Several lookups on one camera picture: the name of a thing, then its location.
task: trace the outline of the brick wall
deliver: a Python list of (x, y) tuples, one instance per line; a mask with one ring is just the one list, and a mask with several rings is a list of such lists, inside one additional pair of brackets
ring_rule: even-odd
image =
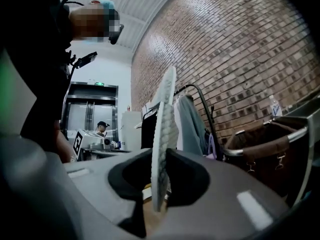
[[(197, 84), (214, 104), (223, 142), (233, 130), (270, 119), (269, 95), (285, 108), (320, 83), (310, 32), (287, 0), (170, 0), (133, 58), (134, 110), (152, 99), (170, 65), (177, 69), (176, 88)], [(189, 93), (206, 121), (198, 93)]]

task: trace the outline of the white cloth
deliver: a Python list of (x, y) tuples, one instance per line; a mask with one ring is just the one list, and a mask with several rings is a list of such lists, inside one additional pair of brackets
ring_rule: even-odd
[(176, 100), (173, 106), (174, 109), (174, 121), (176, 124), (176, 127), (179, 130), (179, 135), (178, 135), (178, 141), (176, 143), (176, 149), (183, 151), (184, 143), (182, 139), (182, 124), (181, 124), (181, 119), (180, 119), (180, 110), (179, 110), (179, 99)]

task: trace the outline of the white wall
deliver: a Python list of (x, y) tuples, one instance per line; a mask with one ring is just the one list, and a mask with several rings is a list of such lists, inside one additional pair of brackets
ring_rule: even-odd
[(131, 107), (131, 62), (130, 50), (110, 45), (108, 43), (87, 43), (73, 41), (68, 49), (77, 58), (89, 53), (97, 52), (95, 60), (82, 68), (75, 69), (71, 81), (73, 82), (102, 82), (106, 85), (118, 86), (118, 134), (122, 140), (122, 113)]

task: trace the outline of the clothing rack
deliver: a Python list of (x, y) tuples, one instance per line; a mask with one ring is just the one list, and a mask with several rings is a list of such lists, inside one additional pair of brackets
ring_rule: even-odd
[(211, 133), (212, 133), (212, 136), (213, 136), (213, 141), (214, 141), (214, 146), (215, 146), (215, 153), (217, 154), (217, 160), (222, 161), (223, 155), (222, 155), (222, 152), (220, 151), (220, 145), (218, 143), (218, 138), (217, 138), (217, 134), (216, 134), (216, 131), (215, 131), (215, 128), (214, 128), (214, 124), (213, 124), (213, 121), (212, 121), (212, 118), (211, 118), (211, 115), (210, 115), (210, 111), (209, 111), (209, 108), (207, 106), (205, 97), (204, 97), (201, 89), (199, 88), (199, 86), (196, 85), (196, 84), (192, 84), (192, 83), (186, 84), (186, 85), (182, 86), (180, 89), (176, 90), (174, 92), (174, 95), (177, 95), (178, 93), (182, 92), (184, 89), (186, 89), (188, 87), (196, 88), (196, 90), (199, 93), (199, 97), (200, 97), (200, 100), (201, 100), (201, 102), (203, 104), (204, 111), (205, 111), (206, 116), (208, 118), (210, 130), (211, 130)]

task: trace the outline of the black shirt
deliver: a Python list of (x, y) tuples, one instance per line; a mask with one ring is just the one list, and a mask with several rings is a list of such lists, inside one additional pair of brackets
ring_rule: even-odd
[(4, 47), (37, 97), (21, 135), (34, 140), (46, 151), (55, 151), (54, 122), (61, 119), (70, 82), (67, 66), (70, 55), (65, 51), (72, 40), (69, 8), (60, 0), (2, 2)]

